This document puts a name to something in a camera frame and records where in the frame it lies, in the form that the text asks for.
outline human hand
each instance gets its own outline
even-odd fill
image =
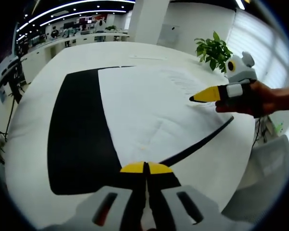
[[[264,115],[269,115],[277,110],[276,106],[276,94],[275,90],[269,88],[265,84],[255,81],[254,83],[250,84],[250,88],[253,92],[257,94],[257,97],[259,97],[259,101],[262,104],[262,113]],[[217,101],[215,103],[216,105],[216,111],[217,112],[238,112],[238,113],[244,113],[248,115],[253,114],[253,110],[251,108],[251,105],[253,103],[259,103],[259,102],[246,102],[240,99],[234,104],[234,105],[227,105],[225,102]]]

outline white paper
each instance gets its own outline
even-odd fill
[[[161,162],[220,128],[229,114],[189,97],[207,86],[183,69],[135,66],[99,70],[104,113],[122,166]]]

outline potted plant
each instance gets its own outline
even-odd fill
[[[105,28],[106,30],[116,30],[117,27],[115,25],[112,25],[112,26],[108,26]]]
[[[214,71],[215,68],[219,68],[221,72],[226,73],[226,61],[233,54],[226,46],[226,43],[220,39],[218,34],[213,32],[212,39],[196,38],[196,49],[197,57],[201,56],[200,62],[210,62],[210,68]]]

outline ceiling light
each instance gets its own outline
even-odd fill
[[[72,15],[76,15],[76,14],[79,14],[79,16],[81,16],[82,13],[95,13],[95,12],[116,12],[116,13],[126,13],[126,11],[117,11],[117,10],[96,10],[96,11],[83,11],[83,12],[78,12],[78,13],[71,13],[71,14],[68,14],[68,15],[64,15],[64,16],[61,16],[61,17],[57,17],[57,18],[54,18],[46,23],[42,23],[40,26],[44,26],[48,23],[51,23],[53,21],[56,21],[56,20],[59,20],[59,19],[62,19],[62,18],[65,18],[65,17],[69,17],[69,16],[72,16]]]
[[[44,15],[50,13],[50,12],[59,10],[59,9],[61,9],[61,8],[64,8],[64,7],[67,7],[67,6],[76,5],[76,4],[80,4],[80,3],[94,2],[94,1],[118,1],[118,2],[135,4],[135,2],[134,2],[134,1],[131,1],[131,0],[82,0],[82,1],[70,2],[70,3],[67,3],[67,4],[64,4],[64,5],[55,7],[55,8],[53,8],[53,9],[48,10],[48,11],[45,11],[44,13],[39,14],[38,16],[30,19],[30,20],[29,20],[29,23],[32,23],[33,21],[37,20],[38,18],[40,18],[40,17],[42,17],[42,16],[44,16]],[[19,30],[21,30],[22,28],[24,28],[26,25],[28,25],[28,23],[26,23],[26,24],[24,24],[23,26],[21,26],[21,27],[19,28]]]
[[[22,37],[20,37],[20,38],[18,39],[18,41],[21,40],[21,39],[23,39],[24,37],[25,37],[25,35],[22,35]]]
[[[240,8],[241,10],[245,10],[245,7],[244,7],[244,5],[243,5],[243,3],[242,3],[241,0],[236,0],[236,3],[237,3],[237,5],[239,6],[239,8]]]
[[[25,26],[27,26],[29,23],[25,23],[23,24],[21,27],[19,27],[19,30],[22,30],[23,28],[25,28]]]

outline office desk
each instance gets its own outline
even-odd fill
[[[36,228],[64,223],[75,214],[77,206],[92,195],[55,195],[49,185],[50,120],[65,76],[88,69],[138,64],[185,68],[211,86],[228,82],[222,75],[204,70],[196,57],[155,45],[102,42],[60,52],[39,72],[24,94],[10,124],[5,147],[8,191]],[[234,120],[209,143],[171,167],[182,185],[195,187],[214,200],[220,211],[240,183],[254,136],[254,118],[233,115]]]

